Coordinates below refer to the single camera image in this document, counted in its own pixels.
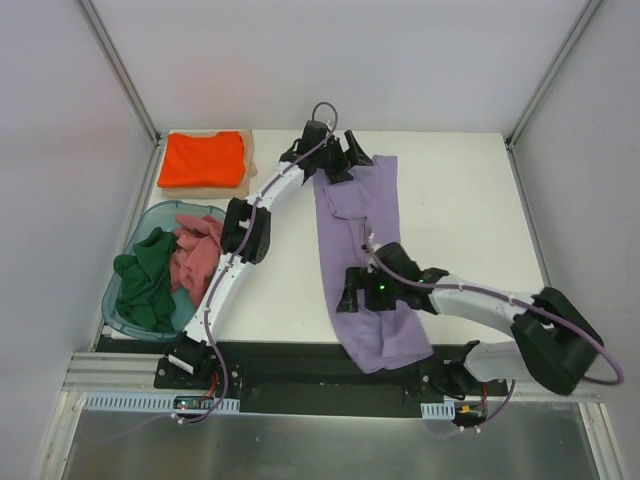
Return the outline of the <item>lilac purple t shirt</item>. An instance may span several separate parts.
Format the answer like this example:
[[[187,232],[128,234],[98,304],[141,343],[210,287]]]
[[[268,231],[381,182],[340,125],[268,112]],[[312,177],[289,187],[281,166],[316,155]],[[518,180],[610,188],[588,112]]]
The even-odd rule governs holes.
[[[324,295],[337,339],[361,371],[394,370],[424,360],[433,348],[418,314],[405,303],[386,312],[360,306],[339,313],[346,270],[366,267],[362,249],[368,235],[386,244],[399,241],[398,159],[373,157],[371,166],[350,170],[353,179],[330,184],[323,173],[313,178]]]

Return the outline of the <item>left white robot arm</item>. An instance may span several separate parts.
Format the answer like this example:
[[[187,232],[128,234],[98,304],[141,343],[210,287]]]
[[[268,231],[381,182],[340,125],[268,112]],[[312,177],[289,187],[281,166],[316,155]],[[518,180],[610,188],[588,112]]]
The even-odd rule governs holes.
[[[326,124],[310,120],[279,160],[274,174],[256,192],[229,201],[221,234],[222,255],[204,297],[190,321],[169,347],[167,360],[188,388],[204,387],[211,377],[213,334],[249,272],[266,257],[271,239],[271,215],[314,174],[322,171],[331,184],[350,181],[355,166],[371,166],[350,130],[344,132],[348,148]]]

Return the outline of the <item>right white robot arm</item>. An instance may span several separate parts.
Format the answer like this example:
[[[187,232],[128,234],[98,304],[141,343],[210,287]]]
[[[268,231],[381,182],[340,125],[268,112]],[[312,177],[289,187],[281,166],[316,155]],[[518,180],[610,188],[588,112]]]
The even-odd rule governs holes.
[[[484,383],[533,379],[568,396],[605,351],[589,322],[554,288],[509,294],[466,282],[444,269],[422,269],[397,242],[363,250],[368,263],[346,270],[337,312],[355,313],[361,307],[385,312],[405,305],[467,319],[509,336],[502,343],[470,341],[462,354],[438,367],[430,380],[443,395],[462,399]]]

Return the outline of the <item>folded beige t shirt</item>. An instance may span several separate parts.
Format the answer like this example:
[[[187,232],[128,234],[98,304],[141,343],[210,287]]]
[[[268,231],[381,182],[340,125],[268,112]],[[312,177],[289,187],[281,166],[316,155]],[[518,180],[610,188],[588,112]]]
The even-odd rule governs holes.
[[[231,197],[244,197],[248,194],[250,189],[251,179],[257,175],[257,167],[253,160],[254,155],[254,139],[252,132],[249,130],[238,131],[244,141],[245,146],[245,165],[247,167],[247,173],[244,179],[241,181],[238,187],[233,188],[173,188],[163,189],[160,188],[163,195],[168,198],[188,198],[188,199],[226,199]],[[186,134],[194,137],[213,136],[213,134]]]

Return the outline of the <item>folded orange t shirt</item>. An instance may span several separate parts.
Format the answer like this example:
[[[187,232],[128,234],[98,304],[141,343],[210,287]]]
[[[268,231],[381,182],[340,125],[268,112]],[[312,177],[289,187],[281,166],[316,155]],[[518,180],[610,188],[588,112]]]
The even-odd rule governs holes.
[[[205,137],[172,133],[157,185],[163,189],[238,187],[247,173],[244,158],[238,131]]]

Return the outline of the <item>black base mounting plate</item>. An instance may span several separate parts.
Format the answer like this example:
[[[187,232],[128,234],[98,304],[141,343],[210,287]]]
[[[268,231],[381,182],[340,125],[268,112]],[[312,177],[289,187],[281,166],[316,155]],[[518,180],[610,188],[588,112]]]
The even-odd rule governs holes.
[[[208,390],[239,401],[243,413],[418,418],[442,400],[444,371],[469,351],[437,345],[431,357],[365,374],[338,344],[232,342],[206,350],[204,371],[191,375],[168,361],[167,343],[102,338],[100,353],[156,354],[153,385]]]

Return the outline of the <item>pink red t shirt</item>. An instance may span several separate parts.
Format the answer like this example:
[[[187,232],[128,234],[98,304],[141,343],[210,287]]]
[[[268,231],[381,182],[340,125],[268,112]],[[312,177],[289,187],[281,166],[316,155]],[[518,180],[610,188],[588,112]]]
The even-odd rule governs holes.
[[[178,214],[175,220],[177,242],[169,263],[171,291],[184,288],[190,302],[198,307],[222,255],[223,224],[210,214]]]

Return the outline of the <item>dark green t shirt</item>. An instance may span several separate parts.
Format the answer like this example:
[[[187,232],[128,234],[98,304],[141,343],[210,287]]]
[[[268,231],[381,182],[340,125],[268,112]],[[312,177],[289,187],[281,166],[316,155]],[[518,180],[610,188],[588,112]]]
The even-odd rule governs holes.
[[[171,294],[169,263],[177,238],[154,228],[133,246],[132,254],[118,255],[114,272],[121,278],[115,306],[124,320],[146,331],[173,333],[171,315],[176,304]]]

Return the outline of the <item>left aluminium corner post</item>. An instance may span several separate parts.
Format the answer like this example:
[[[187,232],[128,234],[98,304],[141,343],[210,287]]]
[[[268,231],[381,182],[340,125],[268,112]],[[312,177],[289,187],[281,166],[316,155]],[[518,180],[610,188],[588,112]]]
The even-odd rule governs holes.
[[[146,137],[152,145],[157,145],[161,134],[155,126],[95,3],[91,0],[76,0],[75,5],[91,31],[111,73]]]

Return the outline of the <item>aluminium corner post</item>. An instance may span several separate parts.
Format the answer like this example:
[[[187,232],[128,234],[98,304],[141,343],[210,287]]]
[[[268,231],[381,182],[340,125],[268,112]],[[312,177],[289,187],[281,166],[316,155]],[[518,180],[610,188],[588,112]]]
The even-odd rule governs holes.
[[[584,37],[591,24],[595,21],[597,15],[605,4],[605,0],[588,0],[580,9],[576,19],[573,21],[567,34],[552,57],[550,64],[544,71],[544,74],[537,83],[531,97],[519,115],[513,129],[505,137],[505,146],[508,151],[512,151],[520,138],[524,135],[537,111],[541,108],[543,101],[550,93],[554,83],[559,78],[562,69],[570,60],[579,42]]]
[[[111,73],[146,137],[152,145],[157,145],[161,134],[155,126],[95,3],[91,0],[76,0],[75,5],[91,31]]]

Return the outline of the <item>right aluminium corner post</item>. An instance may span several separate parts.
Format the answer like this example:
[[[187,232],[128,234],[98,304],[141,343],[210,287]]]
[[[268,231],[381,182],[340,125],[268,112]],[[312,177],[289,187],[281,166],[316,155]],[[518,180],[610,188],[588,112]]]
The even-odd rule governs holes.
[[[544,74],[537,83],[531,97],[519,115],[513,129],[505,137],[505,146],[508,151],[512,151],[520,138],[524,135],[537,111],[541,108],[543,101],[550,93],[554,83],[559,78],[562,69],[570,60],[579,42],[584,37],[591,24],[595,21],[597,15],[605,4],[605,0],[588,0],[580,9],[576,19],[573,21],[567,34],[552,57],[550,64],[544,71]]]

